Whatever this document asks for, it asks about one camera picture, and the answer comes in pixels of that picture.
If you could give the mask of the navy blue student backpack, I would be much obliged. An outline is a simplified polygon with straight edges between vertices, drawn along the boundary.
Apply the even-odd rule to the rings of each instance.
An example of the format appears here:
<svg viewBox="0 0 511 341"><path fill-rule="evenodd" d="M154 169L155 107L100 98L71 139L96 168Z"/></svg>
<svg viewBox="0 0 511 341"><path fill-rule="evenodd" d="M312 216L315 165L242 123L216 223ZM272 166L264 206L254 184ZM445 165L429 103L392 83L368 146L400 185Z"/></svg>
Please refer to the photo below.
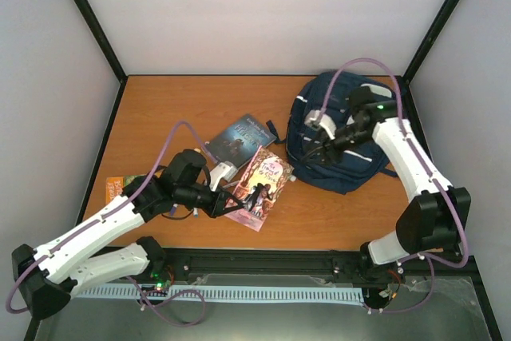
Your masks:
<svg viewBox="0 0 511 341"><path fill-rule="evenodd" d="M398 174L387 168L390 161L373 141L345 151L342 161L335 165L306 164L301 161L304 145L317 134L305 126L305 116L311 110L321 108L334 75L333 71L323 72L302 88L292 104L285 138L278 137L275 143L285 145L287 161L294 168L293 175L297 179L316 188L345 195L379 173L393 178ZM364 85L369 86L373 93L395 97L388 85L355 73L341 73L329 96L326 111L338 128L353 121L348 97L354 89Z"/></svg>

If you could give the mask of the Taming of the Shrew book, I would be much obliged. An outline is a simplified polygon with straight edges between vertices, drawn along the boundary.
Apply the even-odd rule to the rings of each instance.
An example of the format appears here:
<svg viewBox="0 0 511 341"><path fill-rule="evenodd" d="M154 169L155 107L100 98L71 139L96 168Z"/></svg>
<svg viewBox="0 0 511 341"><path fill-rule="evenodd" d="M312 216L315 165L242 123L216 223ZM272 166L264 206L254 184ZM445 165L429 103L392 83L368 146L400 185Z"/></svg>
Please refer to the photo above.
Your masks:
<svg viewBox="0 0 511 341"><path fill-rule="evenodd" d="M227 214L230 220L259 231L294 168L270 150L260 147L236 185L233 195L244 203L244 210Z"/></svg>

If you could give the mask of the dark blue Wuthering Heights book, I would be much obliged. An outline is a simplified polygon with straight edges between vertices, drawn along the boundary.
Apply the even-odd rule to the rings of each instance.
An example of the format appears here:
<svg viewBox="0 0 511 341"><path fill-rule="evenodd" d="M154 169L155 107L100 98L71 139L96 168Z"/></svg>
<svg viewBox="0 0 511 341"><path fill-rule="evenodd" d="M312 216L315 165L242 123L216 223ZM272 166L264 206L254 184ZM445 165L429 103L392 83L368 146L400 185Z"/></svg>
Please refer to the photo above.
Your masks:
<svg viewBox="0 0 511 341"><path fill-rule="evenodd" d="M205 146L218 162L228 162L240 169L255 156L260 147L268 147L275 140L276 136L266 125L247 113Z"/></svg>

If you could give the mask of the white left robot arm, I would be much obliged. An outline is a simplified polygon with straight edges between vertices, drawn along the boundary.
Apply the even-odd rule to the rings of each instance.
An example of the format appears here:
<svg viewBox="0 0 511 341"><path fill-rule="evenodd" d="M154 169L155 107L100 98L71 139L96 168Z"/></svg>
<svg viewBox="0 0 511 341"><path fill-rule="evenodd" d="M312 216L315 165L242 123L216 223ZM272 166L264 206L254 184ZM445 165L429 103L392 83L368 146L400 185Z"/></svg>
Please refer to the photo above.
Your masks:
<svg viewBox="0 0 511 341"><path fill-rule="evenodd" d="M162 281L169 276L163 248L151 236L101 254L111 241L182 205L211 218L231 212L235 197L220 186L231 180L236 167L221 162L213 170L206 158L185 149L160 175L137 176L99 212L66 234L32 248L23 244L11 255L15 290L36 320L57 314L82 292L125 276L143 275Z"/></svg>

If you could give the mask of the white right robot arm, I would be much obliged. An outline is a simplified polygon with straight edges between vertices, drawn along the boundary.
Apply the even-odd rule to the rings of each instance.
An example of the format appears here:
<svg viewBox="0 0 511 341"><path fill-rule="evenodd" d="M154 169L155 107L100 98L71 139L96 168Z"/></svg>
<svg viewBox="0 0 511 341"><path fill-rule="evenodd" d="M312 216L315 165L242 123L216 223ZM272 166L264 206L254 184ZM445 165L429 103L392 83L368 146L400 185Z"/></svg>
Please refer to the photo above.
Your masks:
<svg viewBox="0 0 511 341"><path fill-rule="evenodd" d="M436 168L404 117L400 96L377 93L362 85L348 97L349 124L340 127L321 106L310 110L305 126L316 129L318 144L306 158L338 159L348 149L374 142L386 155L402 182L408 205L395 229L367 243L364 252L372 266L402 265L414 258L463 268L469 260L463 219L471 197L455 188Z"/></svg>

